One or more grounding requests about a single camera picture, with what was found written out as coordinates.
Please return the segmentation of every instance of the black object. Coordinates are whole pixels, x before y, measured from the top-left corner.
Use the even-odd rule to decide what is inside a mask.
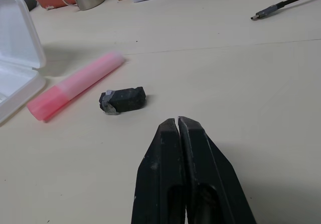
[[[145,105],[146,94],[142,87],[108,90],[100,96],[100,108],[108,115],[140,109]]]
[[[29,9],[29,11],[31,11],[32,9],[34,9],[37,6],[37,0],[24,0],[27,4],[27,7]]]
[[[199,122],[160,124],[137,173],[131,224],[256,224],[231,163]]]
[[[257,12],[255,14],[255,16],[251,17],[252,20],[257,20],[257,19],[261,19],[261,18],[264,18],[266,17],[267,15],[271,14],[272,12],[275,12],[277,11],[278,9],[281,9],[285,6],[287,6],[288,4],[291,4],[291,3],[294,3],[294,2],[297,2],[299,0],[287,0],[287,1],[284,1],[284,2],[279,2],[278,4],[275,4],[275,5],[272,5],[260,12]]]

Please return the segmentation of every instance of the usb connector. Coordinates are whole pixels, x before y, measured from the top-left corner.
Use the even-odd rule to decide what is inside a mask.
[[[278,10],[277,5],[272,5],[258,13],[255,14],[255,16],[251,17],[252,20],[256,20],[256,19],[261,19],[263,17],[266,17],[267,15],[271,14],[272,12],[275,12]]]

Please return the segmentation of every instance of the black block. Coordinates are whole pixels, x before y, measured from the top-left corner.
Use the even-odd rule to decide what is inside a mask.
[[[145,105],[146,94],[142,87],[108,90],[100,96],[100,108],[108,115],[137,110]]]

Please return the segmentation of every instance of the black cable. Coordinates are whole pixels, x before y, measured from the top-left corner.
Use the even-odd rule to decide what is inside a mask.
[[[281,9],[283,7],[285,7],[288,4],[297,2],[299,0],[287,0],[284,2],[279,2],[278,4],[272,5],[258,13],[255,14],[255,16],[251,17],[252,20],[256,20],[256,19],[261,19],[263,17],[266,17],[267,15],[271,14],[272,12],[277,11],[278,9]]]

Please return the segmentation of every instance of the plastic lid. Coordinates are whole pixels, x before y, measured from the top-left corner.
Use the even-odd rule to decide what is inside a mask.
[[[41,68],[46,56],[24,0],[0,0],[0,62]]]

